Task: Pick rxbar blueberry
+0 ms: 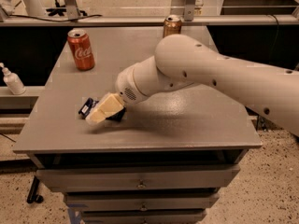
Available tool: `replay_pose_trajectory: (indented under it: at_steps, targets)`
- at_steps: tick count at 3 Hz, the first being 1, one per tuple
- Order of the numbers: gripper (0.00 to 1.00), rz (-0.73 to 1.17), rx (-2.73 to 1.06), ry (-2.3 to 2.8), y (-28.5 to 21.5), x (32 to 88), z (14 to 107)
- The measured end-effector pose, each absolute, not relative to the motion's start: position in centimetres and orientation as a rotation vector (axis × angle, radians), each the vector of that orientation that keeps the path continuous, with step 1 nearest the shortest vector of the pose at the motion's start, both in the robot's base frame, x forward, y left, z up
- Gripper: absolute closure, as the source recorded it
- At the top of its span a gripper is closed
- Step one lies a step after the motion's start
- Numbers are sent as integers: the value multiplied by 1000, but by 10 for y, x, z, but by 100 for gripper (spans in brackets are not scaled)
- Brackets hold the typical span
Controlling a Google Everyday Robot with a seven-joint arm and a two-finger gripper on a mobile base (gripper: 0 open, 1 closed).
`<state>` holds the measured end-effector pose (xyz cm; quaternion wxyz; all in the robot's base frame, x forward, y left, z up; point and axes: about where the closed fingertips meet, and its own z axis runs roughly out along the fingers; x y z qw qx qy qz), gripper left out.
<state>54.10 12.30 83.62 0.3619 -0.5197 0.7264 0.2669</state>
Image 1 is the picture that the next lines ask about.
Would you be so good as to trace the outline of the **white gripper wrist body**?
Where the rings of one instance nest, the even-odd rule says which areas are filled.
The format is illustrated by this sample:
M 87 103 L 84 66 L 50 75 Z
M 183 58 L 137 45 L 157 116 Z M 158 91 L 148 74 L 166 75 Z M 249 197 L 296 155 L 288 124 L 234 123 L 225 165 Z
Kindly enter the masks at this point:
M 115 83 L 116 92 L 127 104 L 137 104 L 148 99 L 146 73 L 142 63 L 135 63 L 121 71 Z

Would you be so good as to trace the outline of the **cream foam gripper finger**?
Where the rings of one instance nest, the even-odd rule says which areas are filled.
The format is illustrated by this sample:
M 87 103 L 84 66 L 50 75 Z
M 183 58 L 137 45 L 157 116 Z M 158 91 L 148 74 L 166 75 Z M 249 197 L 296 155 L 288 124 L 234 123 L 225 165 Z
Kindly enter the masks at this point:
M 96 125 L 106 118 L 114 116 L 124 109 L 124 101 L 117 93 L 107 93 L 95 107 L 92 108 L 86 121 L 90 125 Z

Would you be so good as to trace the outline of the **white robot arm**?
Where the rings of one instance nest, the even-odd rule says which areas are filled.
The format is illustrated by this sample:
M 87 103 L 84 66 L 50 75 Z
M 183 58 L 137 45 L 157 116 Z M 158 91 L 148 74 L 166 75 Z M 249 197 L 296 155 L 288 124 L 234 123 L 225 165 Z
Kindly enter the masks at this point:
M 127 104 L 193 83 L 207 85 L 277 126 L 299 135 L 299 72 L 227 57 L 186 35 L 169 35 L 154 55 L 117 76 L 114 93 L 91 108 L 87 122 L 96 125 Z

